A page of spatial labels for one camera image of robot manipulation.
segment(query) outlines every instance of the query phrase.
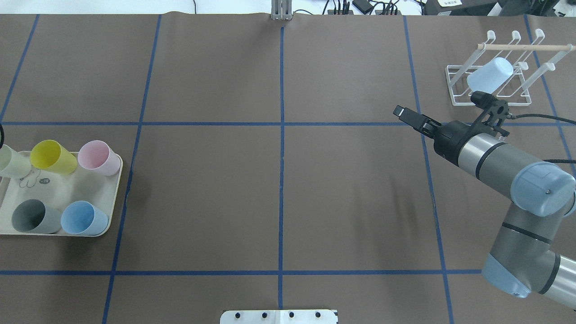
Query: white tray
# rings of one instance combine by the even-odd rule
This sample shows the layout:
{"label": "white tray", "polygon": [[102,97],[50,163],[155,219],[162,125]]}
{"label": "white tray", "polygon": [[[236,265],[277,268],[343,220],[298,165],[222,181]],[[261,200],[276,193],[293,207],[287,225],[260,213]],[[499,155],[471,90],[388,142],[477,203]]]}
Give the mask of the white tray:
{"label": "white tray", "polygon": [[[30,151],[20,152],[30,158]],[[124,161],[120,158],[120,171],[104,176],[80,166],[70,175],[60,175],[32,167],[32,171],[22,179],[2,178],[0,182],[0,234],[7,235],[51,235],[51,236],[100,236],[110,228],[116,195]],[[12,213],[16,207],[28,199],[38,199],[59,211],[78,200],[85,200],[102,210],[108,217],[108,226],[98,235],[72,235],[63,229],[53,234],[22,233],[12,227]]]}

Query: power adapter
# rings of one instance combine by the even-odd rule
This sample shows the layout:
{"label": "power adapter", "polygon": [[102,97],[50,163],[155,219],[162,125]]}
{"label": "power adapter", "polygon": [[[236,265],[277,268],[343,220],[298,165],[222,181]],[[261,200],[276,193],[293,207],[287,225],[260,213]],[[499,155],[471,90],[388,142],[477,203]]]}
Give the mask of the power adapter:
{"label": "power adapter", "polygon": [[374,9],[374,6],[368,0],[354,0],[352,4],[363,14],[367,14]]}

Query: blue cup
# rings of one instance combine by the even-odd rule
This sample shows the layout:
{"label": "blue cup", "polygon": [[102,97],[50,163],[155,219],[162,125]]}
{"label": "blue cup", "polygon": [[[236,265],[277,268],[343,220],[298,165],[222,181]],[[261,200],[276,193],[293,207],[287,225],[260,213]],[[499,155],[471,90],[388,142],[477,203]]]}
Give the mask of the blue cup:
{"label": "blue cup", "polygon": [[72,235],[98,235],[108,227],[108,215],[88,201],[75,201],[62,213],[61,225]]}

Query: printed logo on tray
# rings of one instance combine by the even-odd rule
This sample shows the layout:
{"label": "printed logo on tray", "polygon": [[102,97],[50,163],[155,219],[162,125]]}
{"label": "printed logo on tray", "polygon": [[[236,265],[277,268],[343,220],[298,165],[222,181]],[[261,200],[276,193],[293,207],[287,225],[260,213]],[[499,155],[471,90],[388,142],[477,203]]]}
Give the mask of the printed logo on tray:
{"label": "printed logo on tray", "polygon": [[27,176],[25,176],[24,178],[20,178],[20,188],[32,188],[33,186],[36,185],[36,182],[39,182],[40,184],[49,184],[50,183],[49,178],[42,178],[38,180],[41,172],[42,172],[41,170],[32,168],[32,170],[30,170],[30,173]]}

